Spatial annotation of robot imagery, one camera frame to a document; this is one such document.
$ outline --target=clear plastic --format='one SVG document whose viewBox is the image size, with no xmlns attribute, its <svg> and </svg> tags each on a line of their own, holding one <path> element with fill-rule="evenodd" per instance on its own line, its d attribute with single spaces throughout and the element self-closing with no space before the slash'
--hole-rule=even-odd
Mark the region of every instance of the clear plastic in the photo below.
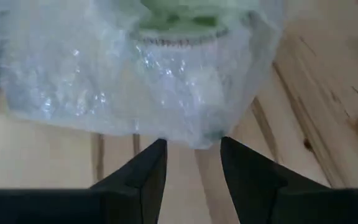
<svg viewBox="0 0 358 224">
<path fill-rule="evenodd" d="M 25 119 L 207 148 L 269 74 L 280 0 L 16 0 L 0 86 Z"/>
</svg>

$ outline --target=wood grain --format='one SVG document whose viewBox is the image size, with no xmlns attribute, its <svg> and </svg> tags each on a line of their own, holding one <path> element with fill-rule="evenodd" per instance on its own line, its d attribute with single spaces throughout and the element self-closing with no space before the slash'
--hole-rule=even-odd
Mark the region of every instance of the wood grain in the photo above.
<svg viewBox="0 0 358 224">
<path fill-rule="evenodd" d="M 276 161 L 252 110 L 247 110 L 234 131 L 229 135 L 261 155 Z"/>
<path fill-rule="evenodd" d="M 275 66 L 329 182 L 358 187 L 358 6 L 314 6 L 288 26 Z"/>
<path fill-rule="evenodd" d="M 251 105 L 251 110 L 277 163 L 329 186 L 274 71 Z"/>
</svg>

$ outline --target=light wood surface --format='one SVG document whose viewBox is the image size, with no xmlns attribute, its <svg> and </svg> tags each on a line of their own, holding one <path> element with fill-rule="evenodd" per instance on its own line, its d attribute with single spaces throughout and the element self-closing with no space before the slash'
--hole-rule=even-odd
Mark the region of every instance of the light wood surface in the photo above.
<svg viewBox="0 0 358 224">
<path fill-rule="evenodd" d="M 280 77 L 274 71 L 251 105 L 251 110 L 277 163 L 329 186 L 313 150 L 308 148 L 309 140 L 292 111 Z"/>
<path fill-rule="evenodd" d="M 19 120 L 0 94 L 0 188 L 85 188 L 95 135 Z"/>
<path fill-rule="evenodd" d="M 134 156 L 134 138 L 128 136 L 108 136 L 104 135 L 99 143 L 97 170 L 98 180 L 101 180 L 121 168 Z"/>
<path fill-rule="evenodd" d="M 288 25 L 275 68 L 331 185 L 358 187 L 358 4 L 313 2 Z"/>
</svg>

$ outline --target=black plastic piece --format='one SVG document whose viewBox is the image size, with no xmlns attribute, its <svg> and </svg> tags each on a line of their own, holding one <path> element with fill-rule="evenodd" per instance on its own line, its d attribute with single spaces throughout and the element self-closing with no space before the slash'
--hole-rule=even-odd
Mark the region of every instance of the black plastic piece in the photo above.
<svg viewBox="0 0 358 224">
<path fill-rule="evenodd" d="M 241 224 L 358 223 L 358 189 L 329 189 L 231 138 L 221 158 Z"/>
<path fill-rule="evenodd" d="M 0 190 L 0 223 L 156 224 L 167 171 L 157 140 L 90 189 Z"/>
</svg>

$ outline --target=wooden plank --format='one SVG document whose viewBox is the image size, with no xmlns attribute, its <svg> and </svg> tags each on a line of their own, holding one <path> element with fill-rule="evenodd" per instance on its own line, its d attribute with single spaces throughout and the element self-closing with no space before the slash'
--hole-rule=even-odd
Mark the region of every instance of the wooden plank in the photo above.
<svg viewBox="0 0 358 224">
<path fill-rule="evenodd" d="M 99 170 L 98 180 L 117 171 L 134 157 L 133 143 L 133 135 L 103 136 L 103 145 L 99 148 L 99 167 L 102 170 Z"/>
<path fill-rule="evenodd" d="M 229 135 L 261 155 L 276 161 L 251 109 L 248 109 L 234 131 Z"/>
<path fill-rule="evenodd" d="M 274 72 L 257 95 L 252 111 L 263 124 L 264 136 L 277 163 L 295 172 L 329 186 L 323 170 L 316 160 L 313 149 L 292 111 L 290 101 Z"/>
<path fill-rule="evenodd" d="M 212 223 L 239 223 L 236 209 L 224 178 L 220 143 L 216 143 L 208 150 L 197 150 L 196 160 Z"/>
<path fill-rule="evenodd" d="M 0 94 L 0 188 L 83 188 L 95 182 L 95 135 L 9 116 Z"/>
<path fill-rule="evenodd" d="M 358 187 L 358 6 L 315 2 L 288 27 L 276 69 L 332 186 Z"/>
<path fill-rule="evenodd" d="M 155 138 L 140 136 L 140 148 L 154 141 Z M 158 222 L 211 223 L 195 151 L 175 142 L 168 143 L 167 180 Z"/>
</svg>

